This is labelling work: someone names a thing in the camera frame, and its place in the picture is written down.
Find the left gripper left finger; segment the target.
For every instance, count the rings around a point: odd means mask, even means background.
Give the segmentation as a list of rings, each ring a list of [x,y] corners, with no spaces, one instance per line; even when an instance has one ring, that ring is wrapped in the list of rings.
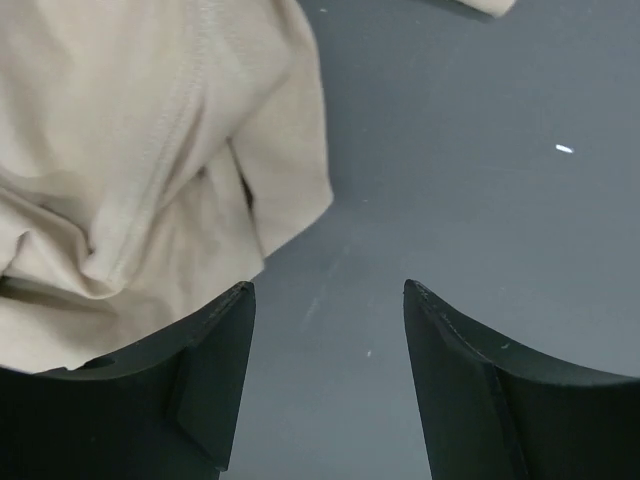
[[[5,479],[216,479],[227,471],[255,321],[241,282],[75,370],[1,372]]]

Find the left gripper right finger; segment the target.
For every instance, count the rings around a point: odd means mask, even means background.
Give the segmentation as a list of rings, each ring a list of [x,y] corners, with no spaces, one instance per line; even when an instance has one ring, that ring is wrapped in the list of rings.
[[[411,369],[435,479],[635,479],[639,381],[527,347],[404,285]]]

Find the beige t shirt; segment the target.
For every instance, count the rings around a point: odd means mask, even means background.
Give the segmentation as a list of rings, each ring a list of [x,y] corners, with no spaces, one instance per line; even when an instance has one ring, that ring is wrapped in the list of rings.
[[[196,312],[331,205],[296,1],[1,5],[1,363],[86,362]]]

